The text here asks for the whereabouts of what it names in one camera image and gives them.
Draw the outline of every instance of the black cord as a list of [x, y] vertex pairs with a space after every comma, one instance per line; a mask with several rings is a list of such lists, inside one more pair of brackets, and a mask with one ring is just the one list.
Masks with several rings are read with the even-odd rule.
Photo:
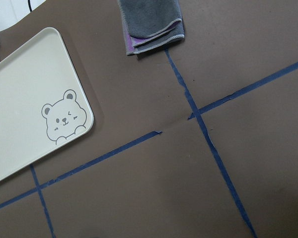
[[29, 4], [30, 12], [31, 12], [32, 11], [32, 8], [31, 8], [31, 2], [30, 2], [30, 0], [28, 0], [28, 4]]

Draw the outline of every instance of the white tray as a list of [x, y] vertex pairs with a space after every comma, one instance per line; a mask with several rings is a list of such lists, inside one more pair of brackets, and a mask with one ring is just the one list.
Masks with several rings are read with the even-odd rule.
[[87, 133], [93, 120], [61, 35], [43, 29], [0, 62], [0, 180]]

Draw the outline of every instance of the cartoon bear face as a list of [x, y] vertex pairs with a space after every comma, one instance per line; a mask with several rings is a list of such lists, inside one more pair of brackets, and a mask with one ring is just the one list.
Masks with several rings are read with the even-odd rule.
[[87, 119], [86, 111], [76, 101], [76, 92], [71, 89], [53, 105], [45, 104], [42, 116], [46, 119], [47, 136], [55, 143], [60, 138], [67, 139], [75, 134], [79, 127], [85, 128]]

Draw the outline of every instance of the blue painter's tape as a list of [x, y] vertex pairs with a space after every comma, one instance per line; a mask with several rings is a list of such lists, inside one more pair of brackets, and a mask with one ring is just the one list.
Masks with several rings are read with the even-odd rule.
[[29, 190], [27, 192], [24, 192], [23, 194], [18, 195], [17, 197], [14, 197], [14, 198], [6, 201], [6, 202], [3, 202], [3, 203], [0, 204], [0, 209], [3, 208], [3, 207], [5, 207], [5, 206], [7, 206], [7, 205], [9, 205], [9, 204], [12, 204], [14, 202], [17, 202], [20, 199], [23, 199], [23, 198], [25, 198], [25, 197], [27, 197], [27, 196], [35, 193], [36, 191], [37, 191], [37, 189], [36, 188], [33, 188], [33, 189], [31, 189], [31, 190]]
[[[212, 110], [212, 109], [222, 105], [223, 103], [226, 103], [229, 100], [240, 97], [240, 96], [244, 95], [245, 93], [248, 93], [248, 92], [250, 92], [250, 91], [252, 91], [252, 90], [254, 90], [254, 89], [256, 89], [260, 86], [265, 85], [266, 83], [269, 83], [269, 82], [271, 82], [275, 79], [278, 79], [278, 78], [280, 78], [280, 77], [282, 77], [282, 76], [284, 76], [288, 73], [291, 73], [291, 72], [295, 71], [296, 69], [298, 69], [298, 62], [296, 62], [296, 63], [294, 63], [294, 64], [292, 64], [292, 65], [290, 65], [286, 68], [283, 68], [283, 69], [281, 69], [281, 70], [279, 70], [279, 71], [277, 71], [277, 72], [275, 72], [275, 73], [273, 73], [273, 74], [271, 74], [271, 75], [269, 75], [265, 78], [262, 78], [261, 80], [255, 82], [255, 83], [252, 83], [252, 84], [250, 84], [250, 85], [248, 85], [248, 86], [246, 86], [246, 87], [244, 87], [244, 88], [242, 88], [242, 89], [240, 89], [240, 90], [238, 90], [238, 91], [236, 91], [236, 92], [234, 92], [234, 93], [232, 93], [232, 94], [230, 94], [230, 95], [228, 95], [228, 96], [226, 96], [222, 99], [219, 99], [219, 100], [217, 100], [213, 103], [210, 103], [210, 104], [206, 105], [205, 107], [202, 107], [201, 109], [199, 109], [199, 114], [206, 113], [209, 110]], [[194, 113], [192, 113], [190, 115], [190, 117], [188, 118], [188, 120], [190, 120], [194, 117], [195, 117]]]
[[148, 140], [148, 139], [150, 139], [150, 138], [152, 138], [156, 135], [160, 135], [161, 133], [162, 133], [162, 131], [152, 131], [152, 132], [150, 132], [150, 133], [148, 133], [148, 134], [146, 134], [146, 135], [144, 135], [144, 136], [142, 136], [142, 137], [140, 137], [136, 140], [133, 140], [133, 141], [131, 141], [131, 142], [129, 142], [129, 143], [127, 143], [127, 144], [125, 144], [125, 145], [123, 145], [123, 146], [121, 146], [121, 147], [119, 147], [119, 148], [117, 148], [117, 149], [115, 149], [111, 152], [108, 152], [108, 153], [106, 153], [106, 154], [104, 154], [104, 155], [102, 155], [102, 156], [100, 156], [96, 159], [93, 159], [93, 160], [87, 162], [86, 164], [78, 166], [77, 168], [58, 176], [56, 179], [52, 179], [52, 180], [40, 185], [40, 189], [44, 189], [44, 188], [46, 188], [48, 186], [51, 186], [51, 185], [53, 185], [53, 184], [55, 184], [59, 181], [62, 181], [64, 179], [68, 178], [69, 176], [77, 174], [78, 172], [80, 172], [84, 169], [87, 169], [87, 168], [89, 168], [89, 167], [91, 167], [91, 166], [93, 166], [93, 165], [95, 165], [95, 164], [97, 164], [97, 163], [99, 163], [99, 162], [101, 162], [105, 159], [108, 159], [111, 156], [114, 156], [114, 155], [116, 155], [116, 154], [118, 154], [118, 153], [120, 153], [124, 150], [127, 150], [127, 149], [129, 149], [129, 148], [131, 148], [131, 147], [133, 147], [133, 146], [135, 146], [135, 145], [137, 145], [141, 142], [144, 142], [145, 140]]
[[201, 117], [201, 114], [200, 114], [200, 112], [198, 110], [198, 107], [196, 106], [196, 104], [195, 104], [195, 102], [194, 102], [194, 100], [193, 100], [193, 98], [191, 96], [191, 93], [189, 92], [189, 89], [188, 89], [188, 87], [186, 86], [186, 84], [184, 82], [184, 79], [182, 78], [180, 72], [178, 71], [178, 69], [176, 68], [175, 64], [173, 63], [172, 58], [171, 58], [171, 56], [169, 54], [169, 50], [168, 49], [165, 49], [165, 54], [168, 57], [169, 63], [170, 63], [170, 65], [171, 65], [171, 67], [172, 67], [172, 69], [174, 71], [175, 76], [178, 79], [179, 84], [182, 85], [183, 88], [184, 88], [185, 97], [187, 98], [187, 101], [190, 104], [190, 107], [191, 107], [191, 109], [193, 111], [193, 114], [194, 114], [194, 116], [197, 119], [197, 122], [198, 122], [198, 124], [200, 126], [200, 129], [201, 129], [201, 131], [202, 131], [202, 133], [203, 133], [203, 135], [204, 135], [204, 137], [205, 137], [205, 139], [206, 139], [206, 141], [207, 141], [207, 143], [209, 145], [209, 148], [210, 148], [210, 150], [211, 150], [211, 152], [213, 154], [213, 157], [215, 158], [215, 161], [216, 161], [216, 163], [218, 165], [218, 168], [219, 168], [219, 170], [220, 170], [220, 172], [221, 172], [221, 174], [222, 174], [222, 176], [223, 176], [223, 178], [224, 178], [224, 180], [226, 182], [226, 185], [229, 188], [229, 191], [230, 191], [230, 193], [231, 193], [231, 195], [232, 195], [232, 197], [234, 199], [234, 202], [235, 202], [235, 204], [236, 204], [236, 206], [237, 206], [237, 208], [238, 208], [238, 210], [239, 210], [239, 212], [240, 212], [240, 214], [241, 214], [244, 222], [249, 227], [249, 229], [250, 229], [253, 237], [254, 238], [257, 238], [257, 235], [256, 235], [256, 232], [255, 232], [255, 230], [253, 228], [253, 225], [252, 225], [250, 219], [248, 218], [248, 215], [246, 213], [246, 210], [245, 210], [245, 208], [244, 208], [244, 206], [243, 206], [243, 204], [242, 204], [242, 202], [241, 202], [241, 200], [240, 200], [240, 198], [239, 198], [239, 196], [237, 194], [237, 191], [236, 191], [236, 189], [235, 189], [235, 187], [234, 187], [234, 185], [233, 185], [233, 183], [232, 183], [232, 181], [231, 181], [231, 179], [230, 179], [230, 177], [229, 177], [229, 175], [227, 173], [227, 170], [226, 170], [226, 168], [224, 166], [224, 163], [223, 163], [223, 161], [222, 161], [222, 159], [221, 159], [221, 157], [220, 157], [217, 149], [215, 148], [213, 142], [211, 141], [211, 138], [209, 136], [207, 127], [204, 124], [204, 121], [203, 121], [203, 119]]
[[37, 191], [38, 191], [38, 194], [39, 194], [42, 206], [43, 206], [43, 209], [44, 209], [45, 217], [46, 217], [46, 220], [47, 220], [49, 228], [50, 228], [52, 238], [55, 238], [54, 229], [53, 229], [53, 226], [52, 226], [52, 221], [51, 221], [51, 218], [50, 218], [50, 214], [49, 214], [49, 211], [46, 207], [46, 203], [45, 203], [45, 200], [44, 200], [41, 188], [40, 188], [40, 184], [39, 184], [38, 178], [36, 176], [33, 165], [30, 165], [30, 168], [31, 168], [32, 176], [33, 176], [33, 179], [34, 179], [34, 182], [35, 182], [35, 185], [36, 185], [36, 188], [37, 188]]

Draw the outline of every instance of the folded cloth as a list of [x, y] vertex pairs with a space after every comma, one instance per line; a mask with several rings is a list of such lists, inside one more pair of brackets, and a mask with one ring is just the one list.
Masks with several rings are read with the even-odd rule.
[[184, 38], [178, 0], [118, 0], [127, 55]]

